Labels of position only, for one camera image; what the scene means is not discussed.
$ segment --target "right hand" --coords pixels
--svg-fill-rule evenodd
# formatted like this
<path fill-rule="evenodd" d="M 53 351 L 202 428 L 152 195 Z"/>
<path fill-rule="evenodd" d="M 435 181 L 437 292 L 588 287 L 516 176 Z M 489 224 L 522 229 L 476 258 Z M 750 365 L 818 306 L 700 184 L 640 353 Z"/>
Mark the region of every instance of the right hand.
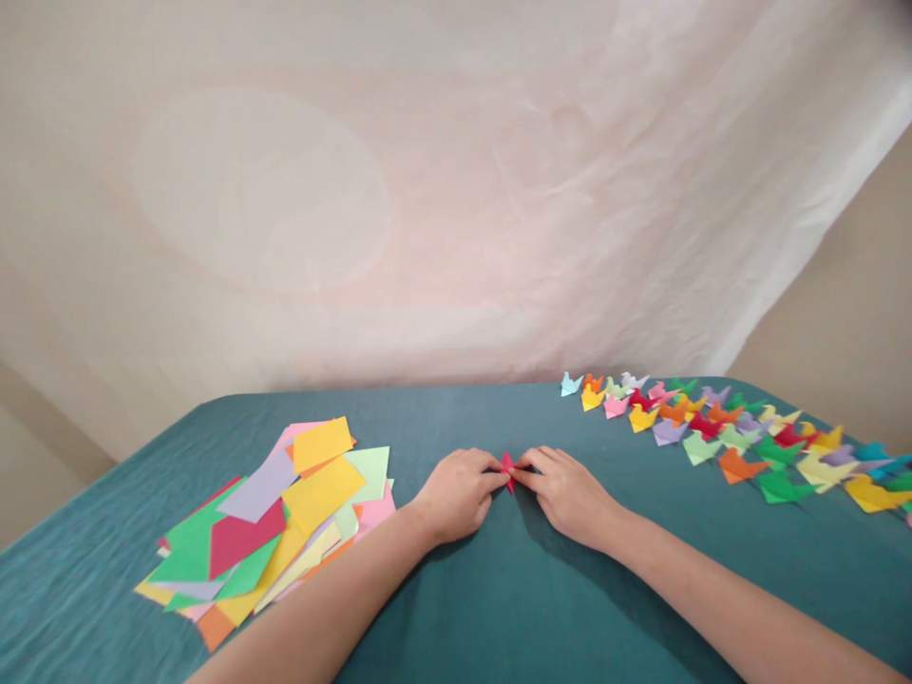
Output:
<path fill-rule="evenodd" d="M 520 470 L 530 466 L 541 475 Z M 536 493 L 558 532 L 603 553 L 612 553 L 617 536 L 634 515 L 612 499 L 585 465 L 560 449 L 529 449 L 510 475 Z"/>

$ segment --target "light yellow paper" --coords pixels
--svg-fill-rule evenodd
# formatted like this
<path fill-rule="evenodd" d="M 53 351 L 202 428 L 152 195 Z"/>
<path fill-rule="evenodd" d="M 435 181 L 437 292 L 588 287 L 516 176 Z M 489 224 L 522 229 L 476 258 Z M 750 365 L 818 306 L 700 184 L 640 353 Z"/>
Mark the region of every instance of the light yellow paper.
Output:
<path fill-rule="evenodd" d="M 338 544 L 341 539 L 342 535 L 339 533 L 339 528 L 335 523 L 327 527 L 323 534 L 313 541 L 310 548 L 294 559 L 291 564 L 285 568 L 285 571 L 281 576 L 259 598 L 256 603 L 256 608 L 254 608 L 254 612 L 259 613 L 263 608 L 272 603 L 279 594 L 291 586 L 292 582 L 297 580 L 311 568 L 319 565 L 323 560 L 323 554 Z"/>
<path fill-rule="evenodd" d="M 354 465 L 337 458 L 310 477 L 292 484 L 282 494 L 282 501 L 301 533 L 309 539 L 317 527 L 366 483 Z"/>
<path fill-rule="evenodd" d="M 352 434 L 345 416 L 294 437 L 294 471 L 304 472 L 352 450 Z"/>

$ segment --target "left hand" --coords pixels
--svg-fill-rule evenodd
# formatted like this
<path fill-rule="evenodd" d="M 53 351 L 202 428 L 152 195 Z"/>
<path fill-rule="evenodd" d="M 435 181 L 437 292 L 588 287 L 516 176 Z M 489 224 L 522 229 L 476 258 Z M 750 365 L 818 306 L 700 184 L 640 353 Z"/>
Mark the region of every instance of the left hand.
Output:
<path fill-rule="evenodd" d="M 486 473 L 489 468 L 498 472 Z M 487 451 L 453 451 L 437 464 L 406 508 L 418 514 L 435 544 L 455 542 L 482 526 L 491 492 L 510 481 L 500 470 L 501 464 Z"/>

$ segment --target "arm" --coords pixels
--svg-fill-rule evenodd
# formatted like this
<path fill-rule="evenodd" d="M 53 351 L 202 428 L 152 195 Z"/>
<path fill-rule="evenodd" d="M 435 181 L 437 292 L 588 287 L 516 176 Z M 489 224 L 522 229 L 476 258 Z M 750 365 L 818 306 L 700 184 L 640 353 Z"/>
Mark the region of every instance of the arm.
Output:
<path fill-rule="evenodd" d="M 711 643 L 750 684 L 906 682 L 879 659 L 701 554 L 612 499 L 559 449 L 530 449 L 516 480 L 538 495 L 551 524 L 626 565 Z"/>
<path fill-rule="evenodd" d="M 407 506 L 258 618 L 189 680 L 330 682 L 411 570 L 436 545 L 475 532 L 506 473 L 478 449 L 441 461 Z"/>

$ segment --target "stack of colored paper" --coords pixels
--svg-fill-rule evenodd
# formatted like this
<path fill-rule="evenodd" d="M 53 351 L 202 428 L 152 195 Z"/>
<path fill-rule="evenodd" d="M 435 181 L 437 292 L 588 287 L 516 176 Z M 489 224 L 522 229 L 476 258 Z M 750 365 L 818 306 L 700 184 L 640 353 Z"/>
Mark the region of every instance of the stack of colored paper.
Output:
<path fill-rule="evenodd" d="M 286 427 L 252 475 L 159 540 L 163 560 L 134 591 L 192 620 L 215 651 L 395 511 L 390 448 L 354 443 L 345 417 Z"/>

